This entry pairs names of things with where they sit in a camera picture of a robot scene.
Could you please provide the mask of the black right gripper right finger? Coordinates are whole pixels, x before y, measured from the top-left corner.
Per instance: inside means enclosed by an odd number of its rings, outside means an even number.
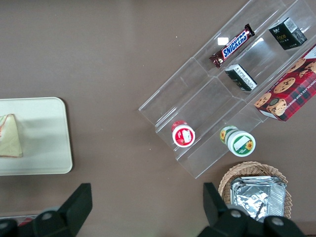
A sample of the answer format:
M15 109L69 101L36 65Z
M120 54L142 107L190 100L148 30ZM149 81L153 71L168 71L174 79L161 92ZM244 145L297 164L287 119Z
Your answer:
M261 237L262 224L254 221L243 211L229 209L213 183L203 185L203 208L209 226L200 237Z

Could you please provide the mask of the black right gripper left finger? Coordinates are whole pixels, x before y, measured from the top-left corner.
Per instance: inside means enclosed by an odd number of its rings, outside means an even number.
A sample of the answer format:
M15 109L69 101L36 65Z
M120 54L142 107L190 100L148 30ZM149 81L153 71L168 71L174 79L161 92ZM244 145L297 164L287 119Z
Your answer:
M92 210L90 183L82 183L58 208L41 213L33 221L36 237L75 237Z

